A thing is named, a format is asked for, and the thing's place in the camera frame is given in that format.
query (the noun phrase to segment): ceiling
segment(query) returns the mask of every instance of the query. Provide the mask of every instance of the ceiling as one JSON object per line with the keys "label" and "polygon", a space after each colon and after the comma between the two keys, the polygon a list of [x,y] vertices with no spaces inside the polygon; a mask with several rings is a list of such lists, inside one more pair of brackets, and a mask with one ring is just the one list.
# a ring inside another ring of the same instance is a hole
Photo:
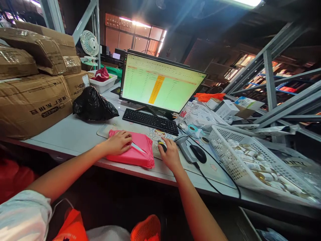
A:
{"label": "ceiling", "polygon": [[224,40],[256,48],[264,47],[287,22],[304,19],[309,21],[311,29],[291,47],[321,45],[319,1],[265,0],[253,10],[222,0],[164,0],[166,8],[162,10],[156,5],[161,2],[100,0],[100,8],[101,11],[166,28],[169,34],[175,31],[211,42]]}

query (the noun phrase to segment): hand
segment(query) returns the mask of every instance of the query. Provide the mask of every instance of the hand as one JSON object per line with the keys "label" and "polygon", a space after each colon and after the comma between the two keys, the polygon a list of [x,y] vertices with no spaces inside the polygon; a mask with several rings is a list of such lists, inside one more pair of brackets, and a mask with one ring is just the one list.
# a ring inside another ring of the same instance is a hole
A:
{"label": "hand", "polygon": [[131,148],[132,138],[127,131],[119,131],[106,141],[95,146],[101,157],[108,155],[117,156],[123,154]]}
{"label": "hand", "polygon": [[177,175],[180,171],[184,170],[184,168],[181,164],[176,143],[173,140],[168,140],[164,137],[162,137],[162,139],[166,143],[167,151],[164,152],[163,147],[158,145],[160,155],[168,168],[174,173],[174,175]]}

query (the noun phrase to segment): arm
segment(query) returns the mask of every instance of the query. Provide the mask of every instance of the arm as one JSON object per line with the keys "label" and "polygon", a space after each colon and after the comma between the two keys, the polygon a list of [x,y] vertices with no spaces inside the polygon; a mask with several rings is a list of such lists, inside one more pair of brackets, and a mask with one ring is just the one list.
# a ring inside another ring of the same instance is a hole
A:
{"label": "arm", "polygon": [[126,131],[116,133],[89,151],[74,157],[50,170],[26,189],[34,190],[54,202],[96,161],[107,155],[120,155],[131,148],[131,135]]}
{"label": "arm", "polygon": [[194,239],[196,241],[227,240],[184,170],[176,143],[165,138],[163,140],[167,145],[166,153],[161,145],[158,145],[158,148],[163,161],[174,173],[186,219]]}

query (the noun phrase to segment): black keyboard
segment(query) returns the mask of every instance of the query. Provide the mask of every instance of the black keyboard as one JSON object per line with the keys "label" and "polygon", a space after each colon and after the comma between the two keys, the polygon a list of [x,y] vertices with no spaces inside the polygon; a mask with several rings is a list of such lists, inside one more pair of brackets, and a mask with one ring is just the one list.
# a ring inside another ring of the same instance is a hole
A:
{"label": "black keyboard", "polygon": [[167,132],[178,136],[178,129],[176,123],[172,120],[167,120],[165,118],[156,117],[151,114],[146,114],[143,112],[134,111],[132,109],[126,108],[123,116],[123,120],[141,124],[148,127],[153,127],[161,131]]}

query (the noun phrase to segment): desk fan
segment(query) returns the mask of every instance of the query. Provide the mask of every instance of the desk fan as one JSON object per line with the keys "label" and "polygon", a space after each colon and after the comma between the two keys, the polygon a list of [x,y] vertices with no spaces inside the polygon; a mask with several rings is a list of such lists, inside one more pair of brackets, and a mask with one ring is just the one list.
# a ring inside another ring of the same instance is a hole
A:
{"label": "desk fan", "polygon": [[91,66],[98,66],[95,62],[95,56],[99,52],[99,45],[95,35],[88,30],[84,30],[83,33],[80,35],[80,43],[83,47],[83,50],[89,54],[90,56],[85,56],[88,61],[85,61],[84,64],[91,65]]}

